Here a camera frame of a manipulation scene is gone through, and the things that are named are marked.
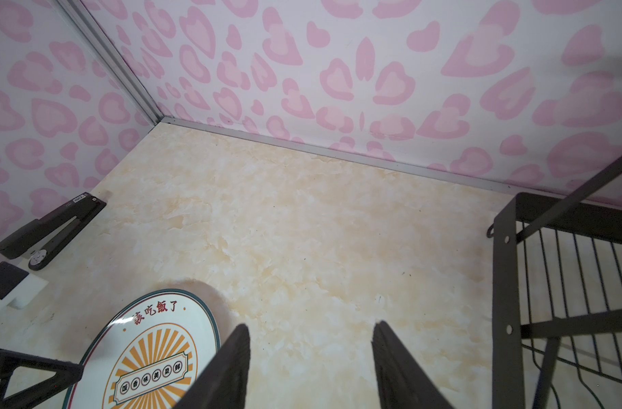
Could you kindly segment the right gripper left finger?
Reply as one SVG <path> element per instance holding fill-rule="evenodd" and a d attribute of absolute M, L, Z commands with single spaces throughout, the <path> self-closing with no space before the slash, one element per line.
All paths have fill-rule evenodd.
<path fill-rule="evenodd" d="M 245 408 L 251 361 L 250 343 L 248 326 L 239 324 L 175 408 Z"/>

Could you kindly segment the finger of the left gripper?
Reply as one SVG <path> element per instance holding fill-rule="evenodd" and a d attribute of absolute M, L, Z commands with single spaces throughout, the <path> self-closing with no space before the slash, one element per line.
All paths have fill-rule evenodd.
<path fill-rule="evenodd" d="M 84 367 L 0 349 L 0 408 L 35 408 L 83 377 Z"/>

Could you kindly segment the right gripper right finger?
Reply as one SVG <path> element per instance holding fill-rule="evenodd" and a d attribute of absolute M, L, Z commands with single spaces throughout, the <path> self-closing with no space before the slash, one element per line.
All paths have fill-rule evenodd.
<path fill-rule="evenodd" d="M 381 408 L 452 408 L 384 320 L 374 327 L 372 352 Z"/>

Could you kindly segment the large orange sunburst plate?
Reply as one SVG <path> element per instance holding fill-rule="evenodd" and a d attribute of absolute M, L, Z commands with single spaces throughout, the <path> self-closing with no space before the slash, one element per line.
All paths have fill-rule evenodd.
<path fill-rule="evenodd" d="M 152 291 L 115 315 L 80 363 L 65 408 L 173 408 L 221 347 L 203 300 L 180 289 Z"/>

